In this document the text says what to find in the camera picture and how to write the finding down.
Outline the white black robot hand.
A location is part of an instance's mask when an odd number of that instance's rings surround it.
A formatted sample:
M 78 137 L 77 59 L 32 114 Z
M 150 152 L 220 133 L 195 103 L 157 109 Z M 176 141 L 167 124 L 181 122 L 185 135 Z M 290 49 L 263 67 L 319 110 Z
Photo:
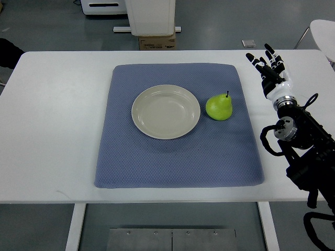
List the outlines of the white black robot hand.
M 286 105 L 297 105 L 292 91 L 293 81 L 282 57 L 267 43 L 264 47 L 268 61 L 251 53 L 247 53 L 246 57 L 261 75 L 265 98 L 272 102 L 275 111 Z

